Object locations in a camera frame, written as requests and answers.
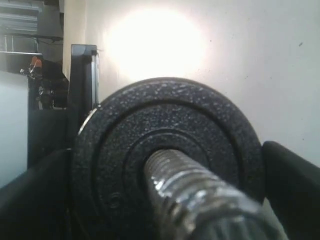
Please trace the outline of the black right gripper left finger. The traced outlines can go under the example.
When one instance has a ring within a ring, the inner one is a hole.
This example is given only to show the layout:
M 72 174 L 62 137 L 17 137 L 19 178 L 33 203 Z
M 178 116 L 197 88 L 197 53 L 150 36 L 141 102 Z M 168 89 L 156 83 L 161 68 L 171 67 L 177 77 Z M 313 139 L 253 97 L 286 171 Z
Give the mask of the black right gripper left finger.
M 0 190 L 2 240 L 70 240 L 71 151 L 52 152 Z

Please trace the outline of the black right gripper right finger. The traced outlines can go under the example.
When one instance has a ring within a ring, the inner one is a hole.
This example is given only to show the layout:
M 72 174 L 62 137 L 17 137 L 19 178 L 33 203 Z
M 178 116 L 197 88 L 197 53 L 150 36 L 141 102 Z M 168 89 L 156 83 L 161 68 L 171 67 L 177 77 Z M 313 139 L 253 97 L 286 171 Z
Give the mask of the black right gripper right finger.
M 266 197 L 290 240 L 320 238 L 320 169 L 275 141 L 262 145 Z

